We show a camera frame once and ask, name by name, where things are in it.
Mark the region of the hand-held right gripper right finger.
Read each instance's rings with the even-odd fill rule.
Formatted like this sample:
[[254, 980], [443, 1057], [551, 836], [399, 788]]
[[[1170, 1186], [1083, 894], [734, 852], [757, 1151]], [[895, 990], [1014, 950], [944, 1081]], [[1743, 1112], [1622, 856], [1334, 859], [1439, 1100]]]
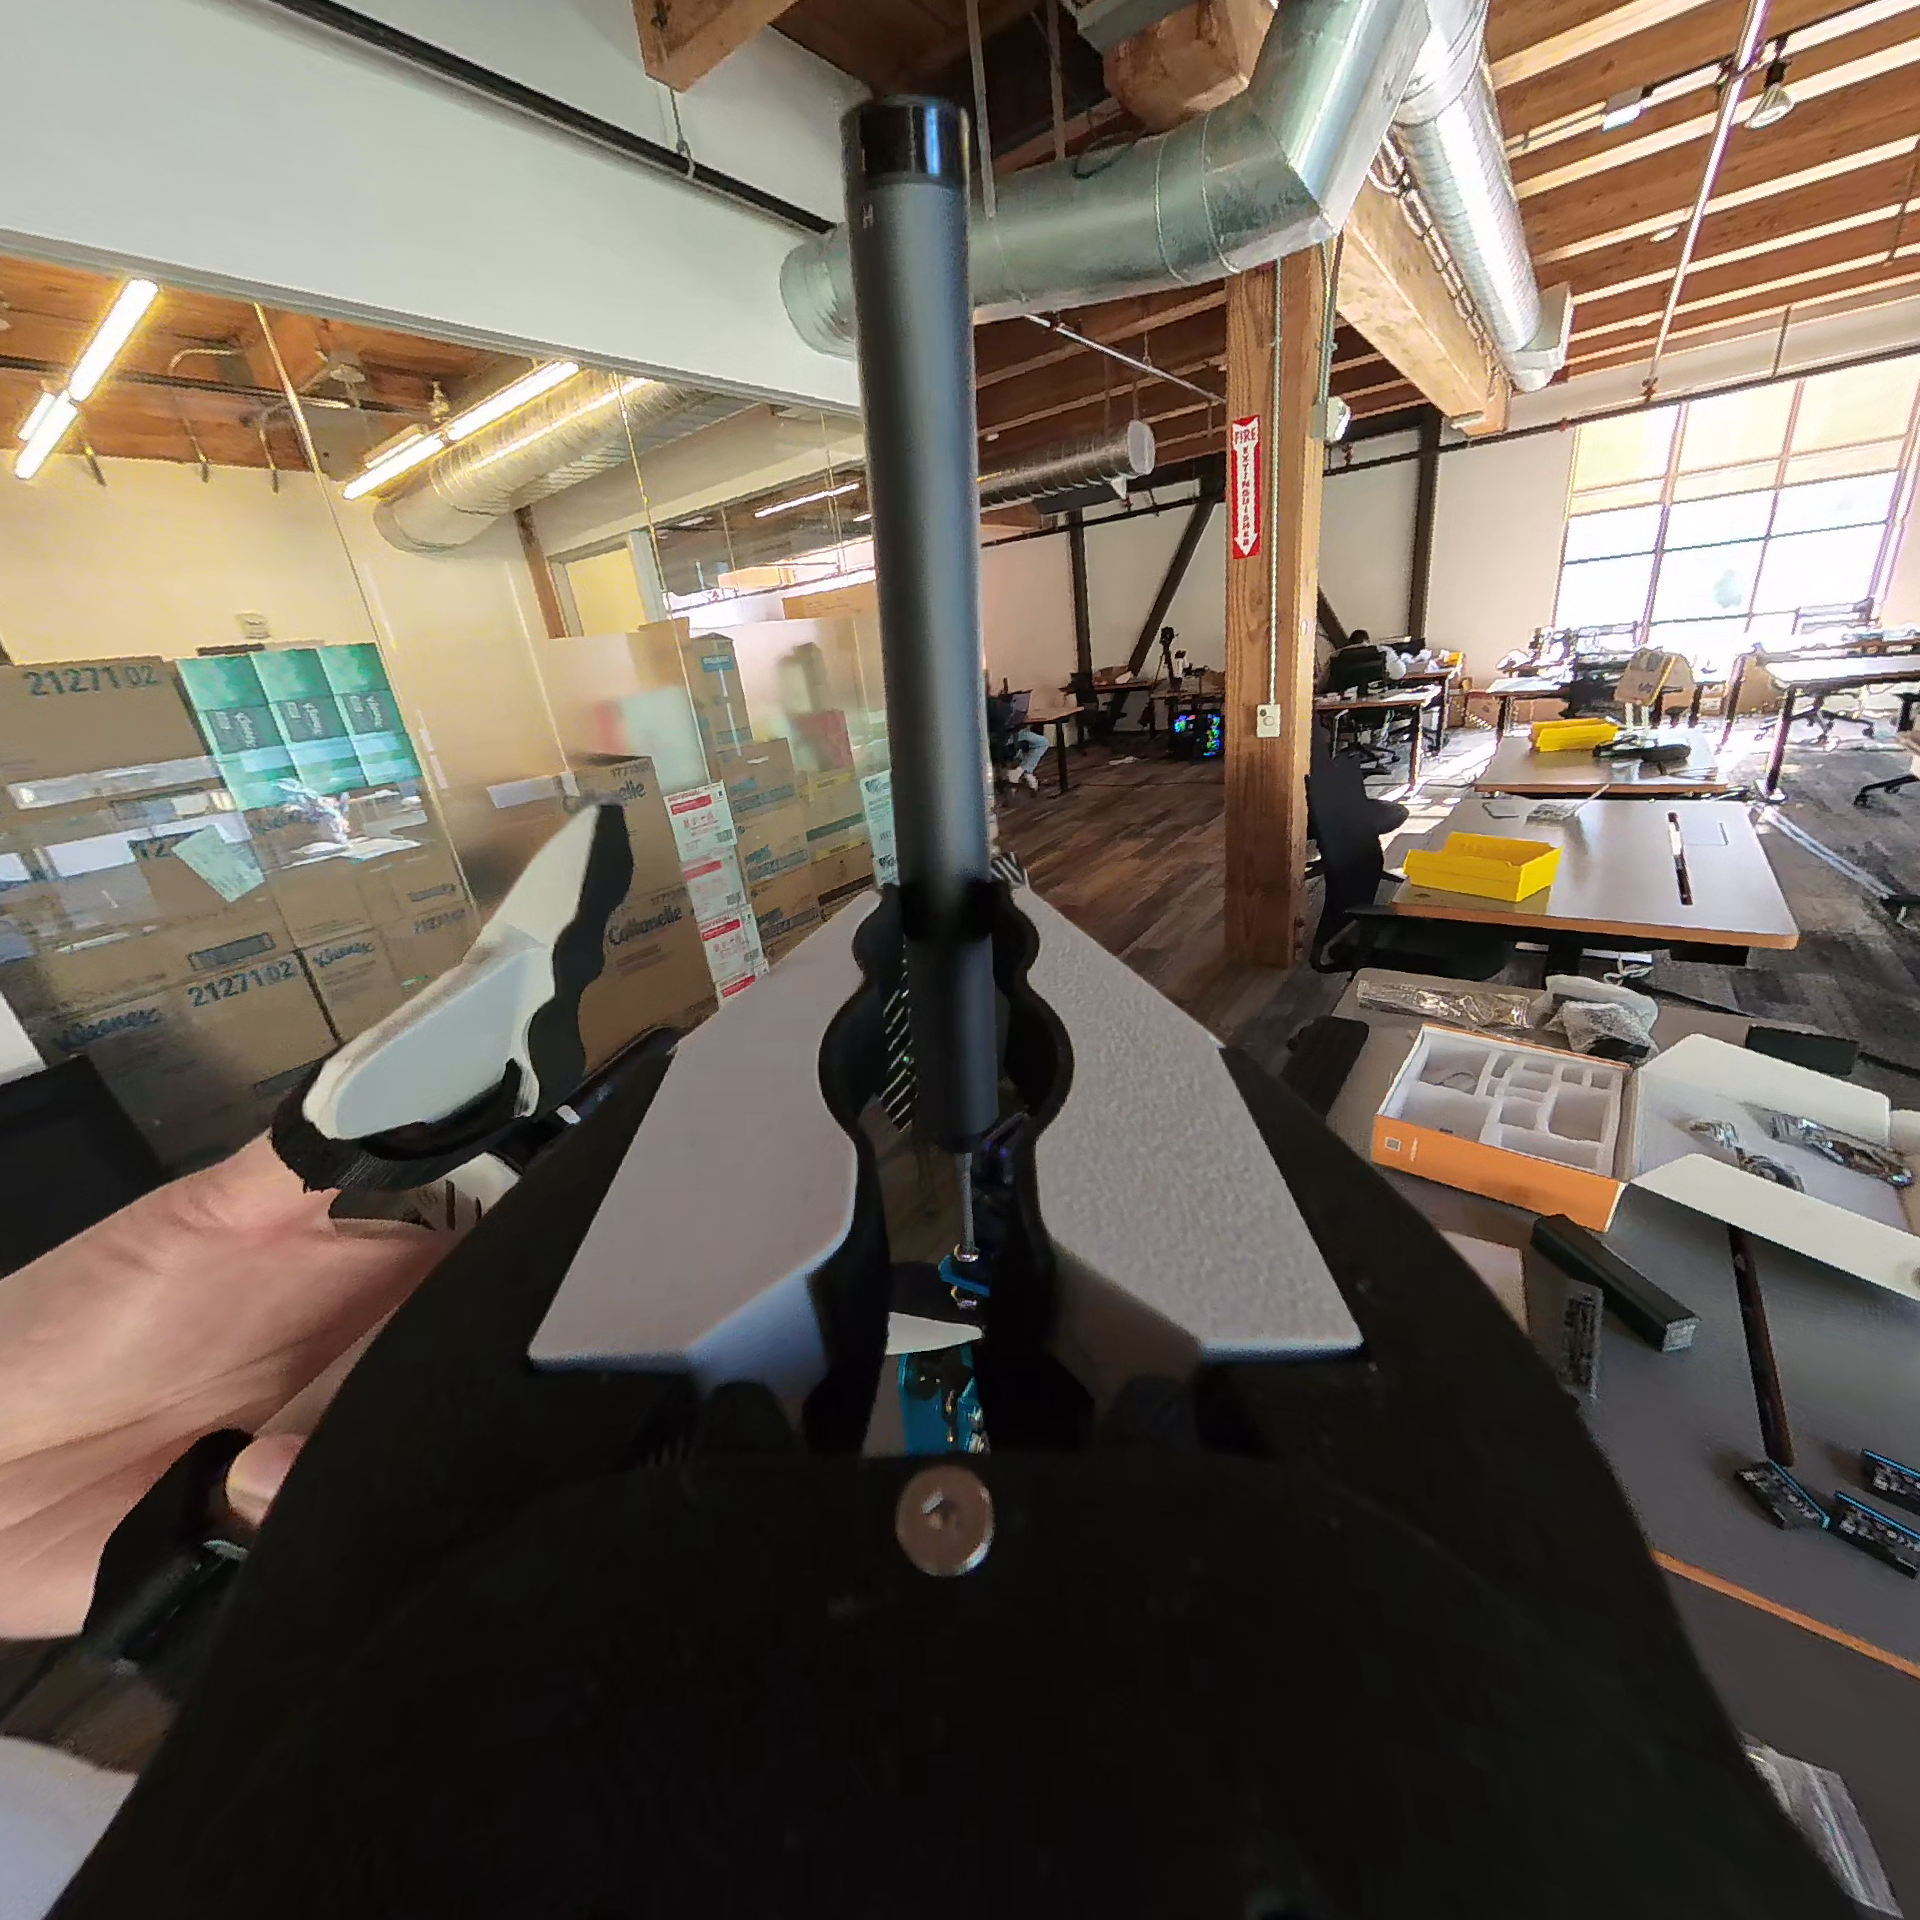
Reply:
[[990, 1385], [1348, 1360], [1364, 1335], [1221, 1044], [1030, 888], [998, 883], [1020, 1128]]

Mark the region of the blue toy robot arm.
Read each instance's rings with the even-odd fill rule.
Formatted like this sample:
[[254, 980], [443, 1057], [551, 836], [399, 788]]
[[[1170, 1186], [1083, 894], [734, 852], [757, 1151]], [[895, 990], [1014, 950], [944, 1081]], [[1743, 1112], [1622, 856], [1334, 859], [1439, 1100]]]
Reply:
[[995, 1294], [1014, 1270], [1015, 1160], [1030, 1114], [1011, 1110], [952, 1174], [950, 1242], [937, 1256], [895, 1259], [884, 1353], [893, 1368], [902, 1450], [909, 1456], [983, 1453], [990, 1448], [980, 1362]]

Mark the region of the grey electric screwdriver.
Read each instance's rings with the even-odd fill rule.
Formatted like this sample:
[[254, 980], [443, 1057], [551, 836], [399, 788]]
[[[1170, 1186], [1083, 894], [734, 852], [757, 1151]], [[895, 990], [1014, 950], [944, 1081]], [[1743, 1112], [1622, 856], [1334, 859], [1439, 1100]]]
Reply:
[[916, 93], [852, 108], [842, 178], [918, 1120], [954, 1163], [968, 1274], [998, 1067], [961, 109]]

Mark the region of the black white striped cloth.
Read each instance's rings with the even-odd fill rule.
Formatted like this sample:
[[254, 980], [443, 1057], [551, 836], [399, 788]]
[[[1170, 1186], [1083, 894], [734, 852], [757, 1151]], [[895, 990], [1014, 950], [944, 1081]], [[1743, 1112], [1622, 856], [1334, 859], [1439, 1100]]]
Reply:
[[[1015, 894], [1030, 882], [1027, 867], [1011, 850], [1002, 847], [993, 853], [991, 871]], [[1011, 1027], [1011, 1001], [1006, 990], [998, 984], [993, 995], [993, 1013], [998, 1060], [1004, 1071], [1007, 1034]], [[895, 984], [884, 998], [882, 1036], [884, 1080], [875, 1100], [892, 1126], [899, 1133], [911, 1136], [918, 1130], [918, 1074], [913, 1065], [913, 1039], [909, 1026], [909, 984], [904, 972], [904, 962]]]

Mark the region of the white foam sheet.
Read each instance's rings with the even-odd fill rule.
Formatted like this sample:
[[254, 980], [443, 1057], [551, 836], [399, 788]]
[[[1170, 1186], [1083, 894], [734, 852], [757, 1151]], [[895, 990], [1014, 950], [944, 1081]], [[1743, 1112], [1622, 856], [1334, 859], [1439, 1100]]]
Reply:
[[1490, 1242], [1452, 1230], [1444, 1230], [1442, 1238], [1449, 1243], [1452, 1252], [1472, 1268], [1511, 1322], [1522, 1332], [1530, 1332], [1523, 1252], [1503, 1242]]

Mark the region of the long black box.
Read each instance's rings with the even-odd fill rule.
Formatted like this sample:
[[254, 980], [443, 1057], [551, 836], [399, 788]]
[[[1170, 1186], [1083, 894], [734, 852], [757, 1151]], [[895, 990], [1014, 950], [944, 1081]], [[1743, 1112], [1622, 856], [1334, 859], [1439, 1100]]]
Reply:
[[1694, 1346], [1699, 1316], [1644, 1277], [1594, 1230], [1564, 1214], [1540, 1214], [1530, 1246], [1569, 1282], [1595, 1287], [1601, 1305], [1653, 1352], [1680, 1353]]

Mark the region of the crumpled bag of parts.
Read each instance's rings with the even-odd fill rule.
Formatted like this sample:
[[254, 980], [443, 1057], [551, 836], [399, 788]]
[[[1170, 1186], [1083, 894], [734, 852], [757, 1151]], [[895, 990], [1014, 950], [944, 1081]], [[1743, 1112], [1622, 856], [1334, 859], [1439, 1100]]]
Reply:
[[1658, 1051], [1659, 1004], [1620, 981], [1549, 974], [1530, 1020], [1580, 1056], [1635, 1064]]

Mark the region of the white table with slot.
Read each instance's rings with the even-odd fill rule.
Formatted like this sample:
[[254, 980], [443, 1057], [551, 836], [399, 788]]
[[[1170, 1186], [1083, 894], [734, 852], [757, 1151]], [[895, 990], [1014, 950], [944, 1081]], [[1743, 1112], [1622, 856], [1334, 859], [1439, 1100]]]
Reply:
[[[1462, 798], [1390, 858], [1399, 882], [1381, 894], [1380, 909], [1401, 919], [1485, 926], [1535, 943], [1762, 952], [1799, 943], [1799, 924], [1746, 804], [1597, 796], [1564, 819], [1540, 818], [1538, 807], [1515, 796]], [[1549, 890], [1496, 903], [1408, 885], [1406, 852], [1437, 847], [1453, 832], [1558, 843]]]

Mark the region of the open white cardboard box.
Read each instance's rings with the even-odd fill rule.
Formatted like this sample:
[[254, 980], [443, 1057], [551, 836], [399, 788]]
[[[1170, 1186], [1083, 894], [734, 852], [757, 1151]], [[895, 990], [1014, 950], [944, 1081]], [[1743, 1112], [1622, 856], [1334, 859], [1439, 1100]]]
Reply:
[[[1887, 1156], [1900, 1186], [1767, 1120], [1803, 1122]], [[1883, 1094], [1692, 1034], [1631, 1074], [1633, 1187], [1905, 1299], [1917, 1298], [1917, 1114]]]

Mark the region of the shiny bag of parts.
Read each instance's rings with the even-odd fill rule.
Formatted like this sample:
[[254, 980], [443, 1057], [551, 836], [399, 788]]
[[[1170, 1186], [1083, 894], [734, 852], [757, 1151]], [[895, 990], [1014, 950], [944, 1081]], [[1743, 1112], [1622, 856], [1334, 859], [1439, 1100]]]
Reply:
[[1876, 1143], [1811, 1115], [1767, 1112], [1764, 1128], [1769, 1140], [1799, 1148], [1828, 1163], [1867, 1175], [1887, 1187], [1912, 1187], [1916, 1174], [1892, 1145]]

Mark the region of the tall paned window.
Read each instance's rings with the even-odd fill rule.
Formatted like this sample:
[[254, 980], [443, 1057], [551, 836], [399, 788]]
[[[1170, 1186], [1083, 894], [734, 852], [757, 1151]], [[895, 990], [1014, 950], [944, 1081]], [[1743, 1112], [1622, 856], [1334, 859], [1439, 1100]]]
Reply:
[[1577, 423], [1549, 626], [1719, 668], [1815, 609], [1876, 611], [1916, 409], [1908, 352]]

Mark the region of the flat clear plastic bag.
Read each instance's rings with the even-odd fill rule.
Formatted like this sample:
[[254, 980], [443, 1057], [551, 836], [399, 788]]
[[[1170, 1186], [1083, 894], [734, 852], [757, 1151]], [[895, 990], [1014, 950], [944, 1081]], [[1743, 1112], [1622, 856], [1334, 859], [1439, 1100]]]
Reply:
[[1901, 1917], [1903, 1907], [1843, 1778], [1749, 1734], [1739, 1734], [1739, 1746], [1846, 1897], [1870, 1915]]

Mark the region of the ribbed silver air duct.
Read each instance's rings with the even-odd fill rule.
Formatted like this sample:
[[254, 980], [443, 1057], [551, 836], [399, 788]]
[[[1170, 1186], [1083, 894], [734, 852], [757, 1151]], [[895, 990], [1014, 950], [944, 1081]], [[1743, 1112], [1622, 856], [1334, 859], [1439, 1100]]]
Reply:
[[699, 429], [711, 393], [648, 376], [579, 369], [475, 425], [381, 492], [375, 532], [396, 550], [440, 555], [643, 449]]

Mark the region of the wooden post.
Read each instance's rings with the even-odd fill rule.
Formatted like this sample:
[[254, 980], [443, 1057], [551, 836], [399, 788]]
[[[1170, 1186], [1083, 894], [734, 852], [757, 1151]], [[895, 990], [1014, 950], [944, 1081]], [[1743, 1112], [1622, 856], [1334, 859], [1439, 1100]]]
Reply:
[[[1306, 940], [1308, 769], [1317, 634], [1325, 449], [1322, 402], [1325, 247], [1294, 251], [1226, 286], [1226, 433], [1261, 417], [1259, 555], [1234, 559], [1226, 515], [1221, 614], [1223, 945], [1234, 960], [1287, 970]], [[1280, 701], [1280, 737], [1256, 736], [1256, 708]]]

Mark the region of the short silver air duct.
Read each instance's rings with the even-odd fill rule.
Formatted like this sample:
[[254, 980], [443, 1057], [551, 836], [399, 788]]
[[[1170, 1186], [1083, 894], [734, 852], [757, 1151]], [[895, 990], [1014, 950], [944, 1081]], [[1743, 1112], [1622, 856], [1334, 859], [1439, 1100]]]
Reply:
[[983, 515], [1035, 507], [1068, 512], [1103, 495], [1122, 498], [1134, 482], [1157, 466], [1151, 423], [1131, 417], [1095, 433], [1031, 448], [978, 476], [976, 498]]

